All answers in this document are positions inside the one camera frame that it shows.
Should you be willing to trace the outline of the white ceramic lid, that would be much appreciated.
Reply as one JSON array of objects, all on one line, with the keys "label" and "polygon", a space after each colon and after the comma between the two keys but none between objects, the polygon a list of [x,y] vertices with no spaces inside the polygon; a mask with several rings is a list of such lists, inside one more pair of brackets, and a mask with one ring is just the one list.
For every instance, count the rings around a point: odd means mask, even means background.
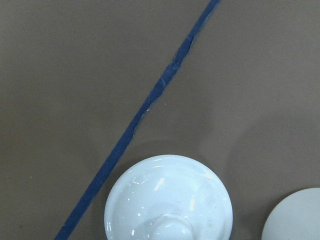
[{"label": "white ceramic lid", "polygon": [[232,203],[220,178],[181,155],[158,155],[126,170],[104,209],[109,240],[228,240]]}]

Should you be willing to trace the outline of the white enamel mug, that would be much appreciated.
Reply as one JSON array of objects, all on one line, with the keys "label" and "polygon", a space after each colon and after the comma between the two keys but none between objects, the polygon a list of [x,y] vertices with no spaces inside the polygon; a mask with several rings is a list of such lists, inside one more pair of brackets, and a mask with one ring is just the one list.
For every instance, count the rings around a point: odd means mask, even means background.
[{"label": "white enamel mug", "polygon": [[320,189],[297,191],[284,198],[269,214],[263,240],[318,240],[320,238]]}]

